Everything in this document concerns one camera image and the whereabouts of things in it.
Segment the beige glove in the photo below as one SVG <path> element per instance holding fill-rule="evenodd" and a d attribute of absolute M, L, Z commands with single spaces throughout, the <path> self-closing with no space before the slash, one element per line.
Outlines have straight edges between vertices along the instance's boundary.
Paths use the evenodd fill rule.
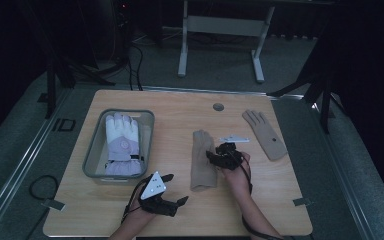
<path fill-rule="evenodd" d="M 246 110 L 242 117 L 249 123 L 258 142 L 270 160 L 285 156 L 288 151 L 262 112 Z"/>
<path fill-rule="evenodd" d="M 206 131 L 193 132 L 191 191 L 217 187 L 217 170 L 207 158 L 206 151 L 214 153 L 214 140 Z"/>

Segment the glove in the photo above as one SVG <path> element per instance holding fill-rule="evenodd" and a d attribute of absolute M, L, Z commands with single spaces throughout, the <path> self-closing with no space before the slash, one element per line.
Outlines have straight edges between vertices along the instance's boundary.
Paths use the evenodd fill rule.
<path fill-rule="evenodd" d="M 246 110 L 242 117 L 249 123 L 258 142 L 270 160 L 285 156 L 288 151 L 262 112 Z"/>
<path fill-rule="evenodd" d="M 193 132 L 191 190 L 203 191 L 217 187 L 217 171 L 207 158 L 206 151 L 214 153 L 214 141 L 208 132 Z"/>
<path fill-rule="evenodd" d="M 139 162 L 139 128 L 130 116 L 114 113 L 106 118 L 108 175 L 135 175 L 141 172 Z"/>

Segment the wooden table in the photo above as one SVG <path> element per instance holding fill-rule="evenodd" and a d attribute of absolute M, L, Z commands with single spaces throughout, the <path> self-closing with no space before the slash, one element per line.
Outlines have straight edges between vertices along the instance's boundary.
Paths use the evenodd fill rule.
<path fill-rule="evenodd" d="M 222 103 L 224 110 L 213 109 Z M 148 172 L 174 174 L 163 198 L 169 201 L 189 196 L 175 217 L 157 216 L 140 236 L 245 236 L 241 215 L 221 173 L 218 187 L 190 191 L 192 133 L 208 131 L 218 146 L 220 137 L 236 134 L 250 138 L 237 143 L 239 151 L 251 155 L 252 196 L 282 235 L 308 235 L 312 225 L 304 205 L 289 155 L 271 162 L 252 129 L 242 118 L 246 109 L 262 111 L 283 140 L 268 97 L 252 94 L 99 90 L 93 99 L 55 200 L 66 204 L 63 211 L 51 209 L 43 231 L 48 236 L 107 237 L 119 226 L 133 186 L 95 183 L 82 171 L 82 164 L 101 112 L 108 108 L 148 109 L 155 114 L 154 135 Z"/>

